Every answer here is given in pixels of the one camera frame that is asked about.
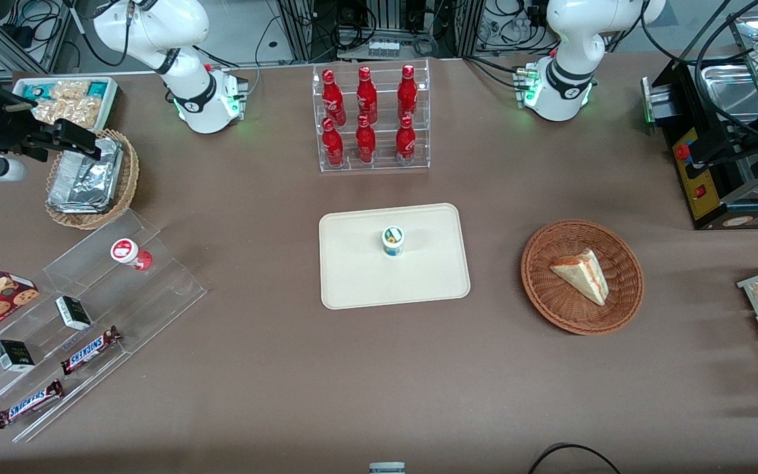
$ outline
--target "red button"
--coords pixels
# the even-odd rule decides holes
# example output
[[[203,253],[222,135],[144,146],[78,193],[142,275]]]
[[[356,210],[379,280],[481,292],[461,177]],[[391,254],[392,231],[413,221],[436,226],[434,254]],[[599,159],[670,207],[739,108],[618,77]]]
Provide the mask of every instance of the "red button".
[[[692,153],[690,153],[689,145],[687,144],[678,145],[678,147],[674,149],[674,158],[677,158],[680,161],[689,158],[689,156],[692,156]]]

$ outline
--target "red bottle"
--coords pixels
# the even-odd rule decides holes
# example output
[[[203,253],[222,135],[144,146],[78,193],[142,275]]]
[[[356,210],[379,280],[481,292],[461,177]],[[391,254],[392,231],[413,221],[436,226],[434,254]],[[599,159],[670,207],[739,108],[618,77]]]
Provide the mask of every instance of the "red bottle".
[[[367,165],[376,159],[376,133],[370,126],[370,119],[361,114],[359,116],[359,129],[355,132],[355,141],[359,143],[359,159]]]
[[[403,80],[397,89],[399,108],[397,114],[400,120],[409,115],[414,117],[417,112],[417,83],[415,83],[415,67],[406,64],[403,66]]]
[[[411,128],[411,116],[405,116],[399,121],[397,130],[397,162],[408,166],[415,160],[415,131]]]
[[[376,98],[376,84],[370,79],[370,67],[359,67],[359,89],[355,91],[359,100],[359,114],[367,116],[370,123],[379,120],[379,102]]]
[[[327,117],[332,117],[335,125],[343,126],[347,123],[347,113],[343,111],[343,94],[340,87],[335,84],[335,74],[331,69],[324,69],[321,73],[324,79],[324,108]]]
[[[327,155],[329,166],[340,168],[343,166],[343,141],[340,133],[335,130],[335,123],[329,117],[324,117],[324,135],[321,141],[324,142],[324,152]]]

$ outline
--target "brown tablecloth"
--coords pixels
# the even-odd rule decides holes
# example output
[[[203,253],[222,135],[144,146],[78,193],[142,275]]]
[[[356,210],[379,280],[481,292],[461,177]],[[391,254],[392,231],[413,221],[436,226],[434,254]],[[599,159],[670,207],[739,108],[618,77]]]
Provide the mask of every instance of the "brown tablecloth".
[[[210,293],[30,443],[0,432],[0,472],[515,473],[559,441],[623,472],[758,472],[758,327],[734,285],[758,273],[758,231],[692,230],[642,120],[638,79],[665,60],[605,58],[567,123],[517,110],[466,63],[430,65],[432,168],[380,176],[318,171],[310,67],[265,70],[247,120],[211,136],[178,120],[159,77],[118,76],[133,207]],[[48,218],[48,167],[28,165],[0,184],[0,269],[25,276],[87,235]],[[434,202],[460,211],[467,297],[322,306],[324,214]],[[524,243],[566,218],[640,258],[644,304],[617,333],[564,333],[521,289]]]

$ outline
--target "brown wicker basket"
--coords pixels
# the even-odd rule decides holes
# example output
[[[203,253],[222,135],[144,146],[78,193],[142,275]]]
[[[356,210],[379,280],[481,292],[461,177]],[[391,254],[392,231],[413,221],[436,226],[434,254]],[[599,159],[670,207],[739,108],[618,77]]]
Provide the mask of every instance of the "brown wicker basket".
[[[610,294],[604,306],[584,297],[551,272],[551,261],[593,249]],[[622,239],[586,220],[563,220],[537,231],[526,244],[521,263],[522,284],[536,309],[562,329],[599,335],[622,329],[643,301],[640,262]]]
[[[116,219],[130,207],[130,202],[133,201],[133,195],[136,192],[136,180],[139,179],[139,159],[136,157],[136,150],[133,149],[124,135],[114,130],[101,130],[96,133],[96,138],[114,138],[124,145],[122,169],[118,172],[115,204],[111,210],[104,214],[64,214],[45,206],[46,212],[57,224],[82,230],[93,230]],[[45,192],[51,191],[51,186],[55,182],[55,176],[57,176],[57,168],[61,163],[61,156],[63,154],[58,153],[54,164],[51,165],[51,172],[45,180]]]

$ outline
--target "robotic arm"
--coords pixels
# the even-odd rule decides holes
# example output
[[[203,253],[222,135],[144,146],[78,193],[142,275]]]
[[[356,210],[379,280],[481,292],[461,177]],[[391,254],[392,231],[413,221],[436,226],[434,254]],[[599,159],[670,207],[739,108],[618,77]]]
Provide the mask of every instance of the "robotic arm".
[[[627,30],[641,14],[646,24],[653,22],[665,0],[646,1],[551,0],[547,21],[560,35],[560,46],[554,57],[526,65],[524,85],[529,90],[524,93],[524,106],[547,120],[575,117],[586,104],[593,73],[605,54],[599,33]]]
[[[78,13],[70,9],[83,34]],[[159,74],[193,131],[218,132],[244,117],[247,81],[208,70],[191,48],[207,39],[210,28],[198,0],[111,0],[97,12],[93,24],[99,38]]]

